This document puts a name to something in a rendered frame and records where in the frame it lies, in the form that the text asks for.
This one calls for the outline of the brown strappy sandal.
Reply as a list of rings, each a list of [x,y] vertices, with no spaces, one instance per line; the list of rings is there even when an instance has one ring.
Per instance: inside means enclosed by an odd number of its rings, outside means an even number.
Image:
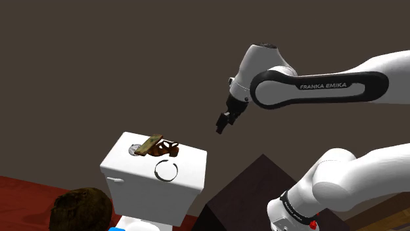
[[[169,157],[177,157],[179,153],[179,143],[163,140],[155,144],[149,151],[150,156],[159,157],[168,154]]]

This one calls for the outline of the brown furry round object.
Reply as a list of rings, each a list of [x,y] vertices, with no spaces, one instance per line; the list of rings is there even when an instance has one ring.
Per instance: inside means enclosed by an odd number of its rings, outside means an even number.
[[[111,199],[97,188],[78,188],[58,196],[51,208],[49,231],[107,231]]]

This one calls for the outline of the olive brown flat phone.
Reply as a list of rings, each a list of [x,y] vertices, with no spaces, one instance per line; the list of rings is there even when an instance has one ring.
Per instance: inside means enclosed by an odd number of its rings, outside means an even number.
[[[140,147],[138,147],[134,151],[134,154],[138,156],[147,155],[148,152],[162,140],[162,138],[163,136],[159,134],[150,136],[142,145],[140,145]]]

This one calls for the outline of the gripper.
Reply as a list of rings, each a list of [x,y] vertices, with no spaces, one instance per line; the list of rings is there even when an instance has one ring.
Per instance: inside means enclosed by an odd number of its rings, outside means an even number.
[[[216,132],[222,134],[224,128],[229,123],[234,125],[236,119],[245,111],[248,106],[248,102],[243,102],[236,99],[233,95],[229,95],[226,101],[227,111],[226,113],[221,113],[216,122]]]

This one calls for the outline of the white toilet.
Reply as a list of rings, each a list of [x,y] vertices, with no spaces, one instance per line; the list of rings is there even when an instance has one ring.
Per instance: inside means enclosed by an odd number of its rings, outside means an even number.
[[[172,231],[204,188],[207,152],[179,145],[177,157],[136,156],[147,136],[124,132],[102,161],[116,214],[125,231]]]

